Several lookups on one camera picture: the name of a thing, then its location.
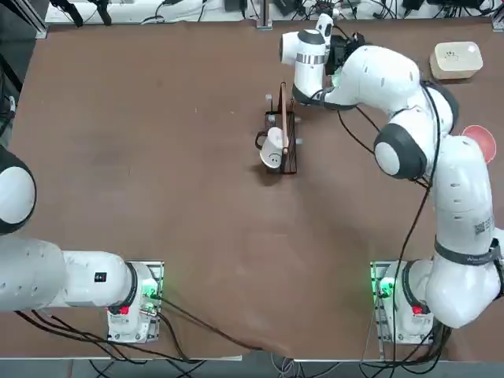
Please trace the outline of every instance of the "brown table surface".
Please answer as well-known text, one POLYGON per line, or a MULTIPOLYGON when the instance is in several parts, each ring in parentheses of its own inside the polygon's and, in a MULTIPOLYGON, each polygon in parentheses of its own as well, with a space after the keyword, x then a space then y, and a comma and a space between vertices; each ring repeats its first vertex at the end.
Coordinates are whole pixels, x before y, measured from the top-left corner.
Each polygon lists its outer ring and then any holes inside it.
MULTIPOLYGON (((310 23, 52 29, 38 41, 16 117, 12 151, 38 184, 24 235, 63 249, 165 261, 165 293, 242 341, 296 358, 361 359, 372 312, 369 262, 395 259, 422 189, 386 177, 334 113, 298 107, 298 175, 265 175, 254 147, 266 94, 294 70, 278 61, 281 33, 310 23)), ((487 20, 341 22, 413 59, 428 76, 435 44, 472 40, 484 67, 450 85, 455 132, 482 124, 504 140, 502 36, 487 20)), ((378 121, 384 115, 369 111, 378 121)), ((368 144, 374 130, 343 114, 368 144)), ((504 154, 490 164, 497 225, 504 222, 504 154)), ((432 255, 432 205, 406 259, 432 255)), ((105 333, 103 309, 61 309, 76 327, 105 333)), ((456 331, 454 360, 502 361, 502 302, 456 331)), ((245 353, 181 319, 194 357, 245 353)), ((2 314, 3 357, 101 356, 2 314)), ((175 355, 165 331, 147 345, 175 355)), ((378 358, 372 327, 366 358, 378 358)))

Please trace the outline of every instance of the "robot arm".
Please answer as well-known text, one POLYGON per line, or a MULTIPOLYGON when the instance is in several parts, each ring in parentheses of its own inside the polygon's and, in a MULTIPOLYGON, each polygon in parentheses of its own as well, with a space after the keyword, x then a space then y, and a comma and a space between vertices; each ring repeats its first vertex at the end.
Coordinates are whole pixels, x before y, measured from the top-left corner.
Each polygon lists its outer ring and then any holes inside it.
POLYGON ((107 307, 109 335, 116 341, 147 341, 157 317, 155 303, 144 294, 160 289, 147 265, 7 235, 29 220, 36 193, 26 164, 0 146, 0 311, 107 307))
POLYGON ((295 67, 292 94, 303 104, 327 109, 364 103, 383 110, 388 122, 376 137, 374 154, 389 176, 409 180, 431 176, 438 124, 426 91, 434 102, 440 126, 432 188, 434 258, 403 262, 396 283, 397 263, 391 264, 385 278, 395 285, 396 303, 392 305, 389 298, 384 307, 390 329, 391 314, 397 312, 397 334, 426 335, 434 316, 460 328, 476 319, 501 291, 495 265, 500 252, 483 154, 472 139, 449 135, 458 118, 453 95, 443 87, 423 85, 417 65, 394 51, 357 43, 358 37, 352 36, 336 84, 323 88, 331 33, 332 18, 323 14, 315 29, 283 35, 280 60, 295 67))

